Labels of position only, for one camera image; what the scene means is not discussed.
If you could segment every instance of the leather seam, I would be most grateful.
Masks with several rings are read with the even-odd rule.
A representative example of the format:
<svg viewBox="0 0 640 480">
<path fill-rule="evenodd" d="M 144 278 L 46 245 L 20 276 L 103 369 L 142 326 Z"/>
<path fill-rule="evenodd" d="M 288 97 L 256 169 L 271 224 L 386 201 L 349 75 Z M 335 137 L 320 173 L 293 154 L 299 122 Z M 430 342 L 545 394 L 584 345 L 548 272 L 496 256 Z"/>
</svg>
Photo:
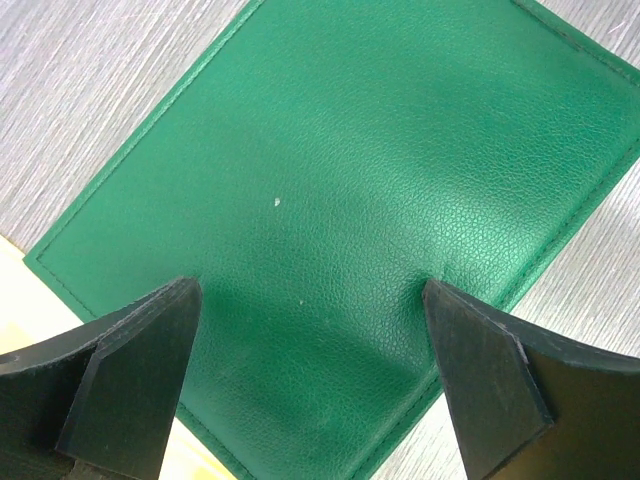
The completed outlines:
<svg viewBox="0 0 640 480">
<path fill-rule="evenodd" d="M 90 314 L 93 315 L 93 313 L 91 312 L 91 310 L 89 308 L 87 308 L 86 305 L 84 305 L 79 298 L 77 298 L 74 293 L 51 271 L 49 270 L 49 268 L 41 261 L 41 257 L 42 255 L 44 255 L 44 253 L 46 252 L 46 250 L 51 246 L 51 244 L 53 243 L 53 241 L 57 238 L 57 236 L 67 227 L 67 225 L 75 218 L 75 216 L 80 212 L 80 210 L 82 209 L 82 207 L 84 205 L 86 205 L 87 201 L 93 196 L 94 193 L 96 193 L 96 191 L 104 184 L 104 182 L 106 182 L 109 177 L 111 177 L 111 175 L 113 173 L 115 173 L 115 171 L 118 169 L 118 167 L 120 167 L 120 165 L 124 162 L 124 160 L 127 158 L 127 156 L 135 149 L 135 147 L 138 145 L 138 143 L 147 135 L 147 133 L 149 133 L 149 131 L 155 126 L 155 124 L 160 120 L 160 118 L 169 110 L 169 108 L 175 103 L 175 101 L 180 97 L 180 95 L 182 95 L 182 93 L 184 93 L 184 91 L 193 83 L 193 81 L 198 77 L 198 75 L 202 72 L 202 70 L 204 70 L 204 68 L 206 68 L 206 66 L 213 60 L 213 58 L 220 52 L 220 50 L 226 45 L 226 43 L 240 30 L 240 28 L 246 23 L 246 21 L 256 12 L 256 10 L 265 2 L 266 0 L 255 0 L 255 3 L 253 5 L 248 6 L 245 10 L 246 11 L 242 11 L 240 13 L 239 19 L 237 20 L 237 23 L 233 26 L 233 28 L 231 30 L 229 30 L 229 32 L 225 33 L 224 36 L 220 39 L 218 45 L 216 45 L 216 47 L 209 53 L 209 55 L 202 61 L 202 63 L 198 64 L 198 66 L 196 67 L 196 69 L 187 77 L 187 79 L 185 80 L 184 84 L 181 85 L 181 87 L 169 98 L 169 100 L 167 101 L 167 103 L 165 105 L 162 106 L 162 108 L 156 112 L 153 117 L 151 118 L 150 122 L 148 125 L 146 125 L 139 134 L 137 134 L 134 139 L 132 140 L 131 144 L 125 149 L 123 150 L 122 153 L 120 153 L 118 155 L 117 160 L 115 160 L 114 164 L 111 166 L 111 168 L 109 168 L 109 170 L 107 170 L 100 178 L 99 181 L 96 182 L 96 184 L 94 186 L 91 187 L 90 190 L 87 191 L 86 194 L 82 195 L 82 200 L 81 203 L 78 204 L 77 208 L 74 210 L 74 212 L 69 216 L 69 218 L 63 223 L 61 224 L 59 227 L 57 227 L 55 229 L 55 232 L 53 233 L 53 235 L 51 236 L 51 238 L 49 239 L 49 241 L 42 247 L 42 249 L 38 252 L 38 254 L 35 256 L 35 260 L 38 261 L 38 263 L 40 264 L 40 266 L 49 274 L 51 275 L 51 277 L 57 281 L 59 283 L 59 285 L 64 288 L 64 290 L 67 291 L 67 293 L 69 293 L 69 295 L 71 295 L 78 303 L 79 305 L 81 305 L 83 308 L 85 308 L 87 310 L 87 312 L 89 312 Z M 569 43 L 571 46 L 573 47 L 577 47 L 580 51 L 586 53 L 587 55 L 589 55 L 590 57 L 594 58 L 596 61 L 598 61 L 599 63 L 601 63 L 602 65 L 606 66 L 607 68 L 609 68 L 611 71 L 617 73 L 618 75 L 620 75 L 622 78 L 624 78 L 629 84 L 633 85 L 634 87 L 640 87 L 640 83 L 636 82 L 631 76 L 627 75 L 622 69 L 616 68 L 611 62 L 609 62 L 606 58 L 603 58 L 601 56 L 599 56 L 597 53 L 591 51 L 588 48 L 584 48 L 583 45 L 580 45 L 578 41 L 574 42 L 574 40 L 571 38 L 570 34 L 567 34 L 563 31 L 561 31 L 560 29 L 554 27 L 553 25 L 549 24 L 548 22 L 546 22 L 541 16 L 537 15 L 535 12 L 533 12 L 532 10 L 530 10 L 526 5 L 524 5 L 523 3 L 520 2 L 520 0 L 511 0 L 513 2 L 514 5 L 516 5 L 517 7 L 521 8 L 522 10 L 524 10 L 525 12 L 527 12 L 528 14 L 530 14 L 533 18 L 535 18 L 537 21 L 539 21 L 540 23 L 542 23 L 543 25 L 545 25 L 547 28 L 549 28 L 552 32 L 556 33 L 559 35 L 559 37 L 566 43 Z M 520 289 L 522 287 L 522 285 L 524 284 L 524 282 L 526 282 L 527 278 L 529 277 L 529 275 L 531 274 L 531 272 L 533 270 L 535 270 L 539 264 L 541 263 L 541 261 L 544 259 L 546 253 L 552 249 L 556 242 L 558 241 L 558 239 L 560 237 L 562 237 L 567 229 L 571 226 L 572 222 L 575 220 L 575 218 L 577 216 L 579 216 L 582 211 L 584 210 L 584 208 L 591 202 L 591 200 L 598 195 L 598 193 L 600 192 L 601 188 L 603 187 L 603 185 L 611 178 L 611 176 L 616 172 L 617 168 L 622 164 L 623 160 L 625 160 L 631 153 L 633 153 L 633 151 L 635 149 L 638 148 L 638 146 L 640 146 L 640 138 L 636 139 L 631 146 L 628 148 L 628 150 L 616 161 L 613 163 L 613 165 L 609 168 L 609 170 L 603 175 L 602 179 L 600 180 L 600 182 L 591 190 L 591 192 L 585 197 L 585 199 L 581 202 L 581 204 L 578 206 L 578 208 L 574 211 L 574 213 L 563 223 L 563 225 L 561 227 L 558 228 L 558 231 L 556 232 L 556 234 L 554 235 L 554 237 L 547 242 L 547 244 L 542 248 L 542 250 L 540 251 L 540 253 L 538 253 L 537 255 L 534 256 L 534 258 L 531 260 L 529 266 L 524 270 L 524 272 L 514 281 L 514 283 L 512 284 L 512 286 L 508 289 L 508 291 L 500 298 L 500 300 L 497 303 L 497 308 L 501 309 L 502 307 L 504 307 L 504 304 L 509 300 L 509 297 L 512 296 L 518 289 Z M 366 459 L 357 467 L 357 469 L 354 471 L 354 473 L 352 474 L 352 476 L 350 477 L 351 480 L 355 479 L 360 473 L 362 473 L 362 470 L 364 470 L 364 468 L 368 465 L 368 463 L 374 458 L 376 457 L 376 455 L 380 452 L 380 450 L 382 450 L 383 448 L 387 447 L 389 444 L 389 440 L 390 437 L 396 432 L 396 430 L 404 423 L 404 421 L 407 419 L 407 417 L 412 414 L 421 404 L 421 402 L 424 400 L 424 398 L 426 397 L 427 394 L 429 394 L 431 392 L 431 387 L 433 386 L 433 384 L 435 383 L 435 381 L 430 382 L 424 389 L 424 391 L 422 392 L 422 394 L 420 395 L 420 397 L 418 397 L 418 399 L 405 411 L 405 413 L 402 415 L 402 417 L 400 418 L 400 420 L 398 420 L 398 422 L 386 433 L 386 435 L 384 435 L 384 437 L 380 440 L 380 443 L 378 443 L 378 445 L 373 449 L 373 451 L 371 452 L 371 454 L 369 454 L 369 456 L 366 457 Z M 184 408 L 184 411 L 186 411 L 190 417 L 198 424 L 200 425 L 204 431 L 206 431 L 211 437 L 213 437 L 214 439 L 216 439 L 216 443 L 218 444 L 218 446 L 224 450 L 224 453 L 226 453 L 231 459 L 233 459 L 236 462 L 236 467 L 240 467 L 243 470 L 243 474 L 245 476 L 248 475 L 248 477 L 252 480 L 257 480 L 257 477 L 253 476 L 251 474 L 251 472 L 246 468 L 246 466 L 241 463 L 232 453 L 231 451 L 224 446 L 224 444 L 218 440 L 218 438 L 216 437 L 216 435 L 214 435 L 194 414 L 193 412 L 191 412 L 184 404 L 182 404 L 182 402 L 180 402 L 180 405 Z"/>
</svg>

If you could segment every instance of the gray wooden table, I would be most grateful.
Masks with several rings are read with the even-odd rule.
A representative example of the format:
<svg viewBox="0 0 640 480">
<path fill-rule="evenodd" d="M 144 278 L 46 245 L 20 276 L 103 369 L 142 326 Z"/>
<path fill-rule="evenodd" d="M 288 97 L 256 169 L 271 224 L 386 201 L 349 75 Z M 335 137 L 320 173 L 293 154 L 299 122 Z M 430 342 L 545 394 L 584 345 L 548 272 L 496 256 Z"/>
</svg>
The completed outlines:
<svg viewBox="0 0 640 480">
<path fill-rule="evenodd" d="M 245 0 L 0 0 L 0 234 L 28 250 Z M 640 1 L 543 0 L 640 67 Z M 515 309 L 640 356 L 640 162 Z M 464 478 L 440 398 L 378 479 Z"/>
</svg>

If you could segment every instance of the green leather wallet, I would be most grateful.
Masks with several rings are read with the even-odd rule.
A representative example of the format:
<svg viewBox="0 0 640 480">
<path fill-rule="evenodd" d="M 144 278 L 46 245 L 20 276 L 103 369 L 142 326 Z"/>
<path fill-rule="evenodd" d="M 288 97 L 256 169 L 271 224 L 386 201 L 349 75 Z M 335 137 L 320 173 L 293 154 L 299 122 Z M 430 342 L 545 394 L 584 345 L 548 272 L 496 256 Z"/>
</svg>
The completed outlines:
<svg viewBox="0 0 640 480">
<path fill-rule="evenodd" d="M 85 321 L 198 277 L 181 419 L 239 478 L 368 477 L 440 393 L 425 281 L 513 307 L 639 85 L 530 0 L 253 1 L 26 262 Z"/>
</svg>

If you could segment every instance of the yellow paper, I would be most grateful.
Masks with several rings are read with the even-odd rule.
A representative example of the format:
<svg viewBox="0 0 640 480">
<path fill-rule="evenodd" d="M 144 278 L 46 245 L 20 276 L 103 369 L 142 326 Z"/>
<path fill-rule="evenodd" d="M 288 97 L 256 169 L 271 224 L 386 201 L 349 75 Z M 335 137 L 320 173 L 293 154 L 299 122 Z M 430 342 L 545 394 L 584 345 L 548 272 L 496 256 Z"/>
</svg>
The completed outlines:
<svg viewBox="0 0 640 480">
<path fill-rule="evenodd" d="M 0 354 L 82 325 L 22 263 L 23 253 L 0 236 Z M 233 480 L 234 477 L 174 419 L 161 480 Z"/>
</svg>

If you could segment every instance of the black plastic part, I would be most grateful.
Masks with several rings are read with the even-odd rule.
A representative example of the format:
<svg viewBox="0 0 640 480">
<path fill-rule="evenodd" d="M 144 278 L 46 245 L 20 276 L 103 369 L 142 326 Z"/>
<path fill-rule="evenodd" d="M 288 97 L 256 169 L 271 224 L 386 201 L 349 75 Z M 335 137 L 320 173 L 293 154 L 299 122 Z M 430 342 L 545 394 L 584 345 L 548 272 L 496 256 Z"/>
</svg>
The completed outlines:
<svg viewBox="0 0 640 480">
<path fill-rule="evenodd" d="M 58 480 L 77 460 L 105 478 L 156 479 L 201 296 L 197 280 L 181 278 L 0 355 L 0 478 Z"/>
<path fill-rule="evenodd" d="M 431 280 L 427 323 L 471 480 L 640 478 L 640 359 Z"/>
</svg>

